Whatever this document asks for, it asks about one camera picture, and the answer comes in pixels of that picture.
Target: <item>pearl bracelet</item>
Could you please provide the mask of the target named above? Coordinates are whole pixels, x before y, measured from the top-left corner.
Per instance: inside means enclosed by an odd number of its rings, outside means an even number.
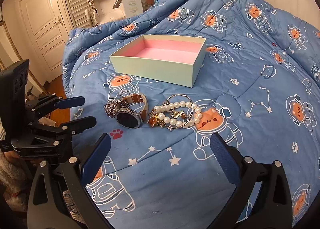
[[[169,99],[174,97],[174,96],[184,96],[187,97],[189,99],[188,102],[185,101],[181,101],[181,102],[175,102],[173,103],[169,103]],[[187,107],[191,109],[191,114],[188,116],[184,113],[183,110],[181,111],[175,111],[175,108],[179,108],[179,107]],[[196,117],[194,119],[192,119],[192,115],[193,115],[193,110],[196,112]],[[171,116],[173,118],[170,118],[168,116],[165,116],[165,112],[169,112],[171,113]],[[187,121],[180,121],[180,120],[176,120],[178,117],[181,117],[183,120],[184,119],[188,119]],[[200,119],[202,118],[202,113],[201,113],[201,108],[197,107],[197,105],[195,103],[193,103],[191,101],[191,99],[183,94],[175,94],[170,96],[167,100],[165,100],[162,104],[162,106],[155,106],[151,113],[149,113],[149,125],[151,127],[153,127],[154,125],[158,125],[161,127],[166,127],[168,128],[170,131],[172,131],[173,129],[177,129],[177,128],[188,128],[189,126],[193,126],[194,124],[198,124],[200,122]]]

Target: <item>blue blanket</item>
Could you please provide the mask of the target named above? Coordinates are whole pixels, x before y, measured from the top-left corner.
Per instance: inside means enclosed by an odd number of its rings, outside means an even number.
[[[141,34],[207,39],[193,88],[115,73],[109,56]],[[320,188],[319,49],[318,30],[264,0],[159,0],[130,19],[72,30],[64,88],[85,104],[71,119],[97,119],[74,137],[74,152],[104,132],[112,137],[100,175],[87,186],[103,215],[115,228],[206,228],[234,190],[210,150],[210,136],[219,132],[243,156],[282,162],[297,223]],[[145,94],[150,109],[187,94],[203,118],[173,132],[148,124],[125,129],[103,110],[122,90]]]

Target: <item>black watch face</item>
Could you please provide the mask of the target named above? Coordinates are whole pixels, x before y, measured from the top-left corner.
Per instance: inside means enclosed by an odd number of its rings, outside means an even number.
[[[130,113],[117,113],[116,119],[119,124],[127,128],[137,128],[139,125],[138,119]]]

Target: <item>white paw print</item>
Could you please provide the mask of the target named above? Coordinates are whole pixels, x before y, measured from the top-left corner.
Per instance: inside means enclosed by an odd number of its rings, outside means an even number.
[[[292,147],[291,148],[292,148],[292,152],[293,153],[298,153],[299,147],[298,147],[298,144],[296,142],[292,143]]]
[[[235,84],[236,86],[239,85],[239,81],[236,78],[235,79],[231,78],[230,81],[231,81],[231,83]]]

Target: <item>door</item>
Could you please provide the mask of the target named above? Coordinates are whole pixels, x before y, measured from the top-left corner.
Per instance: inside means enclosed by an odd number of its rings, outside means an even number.
[[[62,74],[63,50],[68,40],[58,1],[20,0],[19,6],[32,45],[50,83]]]

